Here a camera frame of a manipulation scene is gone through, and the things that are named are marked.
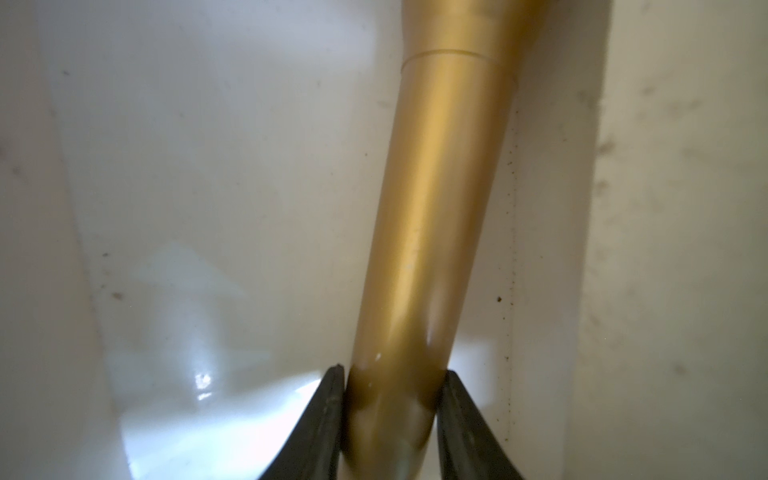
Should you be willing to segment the gold microphone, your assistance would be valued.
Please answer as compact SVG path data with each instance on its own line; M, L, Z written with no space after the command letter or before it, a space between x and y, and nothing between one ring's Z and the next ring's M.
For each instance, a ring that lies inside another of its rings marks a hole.
M400 85L345 392L343 475L421 469L543 1L406 1Z

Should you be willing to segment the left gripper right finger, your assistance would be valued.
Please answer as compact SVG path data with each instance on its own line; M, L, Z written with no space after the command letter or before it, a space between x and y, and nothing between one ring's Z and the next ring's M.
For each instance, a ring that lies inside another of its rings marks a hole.
M440 391L437 440L442 479L523 480L452 370Z

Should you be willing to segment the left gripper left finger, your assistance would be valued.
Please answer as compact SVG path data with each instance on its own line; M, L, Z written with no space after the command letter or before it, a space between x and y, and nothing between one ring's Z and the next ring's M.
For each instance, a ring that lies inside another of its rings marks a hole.
M345 372L328 368L305 410L261 480L334 480L344 420Z

